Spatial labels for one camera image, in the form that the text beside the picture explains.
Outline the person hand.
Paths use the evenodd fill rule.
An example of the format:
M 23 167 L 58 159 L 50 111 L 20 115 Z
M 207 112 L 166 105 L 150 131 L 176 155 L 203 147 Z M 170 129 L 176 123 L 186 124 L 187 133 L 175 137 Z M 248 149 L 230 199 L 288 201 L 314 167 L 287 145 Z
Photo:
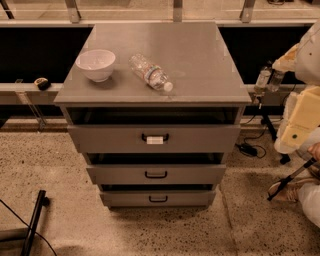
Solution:
M 320 161 L 320 142 L 313 144 L 308 148 L 308 152 L 312 155 L 312 157 Z

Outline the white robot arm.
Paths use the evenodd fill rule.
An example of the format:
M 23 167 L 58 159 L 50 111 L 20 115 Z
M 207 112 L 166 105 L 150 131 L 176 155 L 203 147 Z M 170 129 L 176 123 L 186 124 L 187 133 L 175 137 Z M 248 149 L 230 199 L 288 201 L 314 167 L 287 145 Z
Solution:
M 283 120 L 277 132 L 275 149 L 289 154 L 299 149 L 310 134 L 320 125 L 320 20 L 317 20 L 292 46 L 278 58 L 272 68 L 294 72 L 306 84 L 300 93 L 287 98 Z

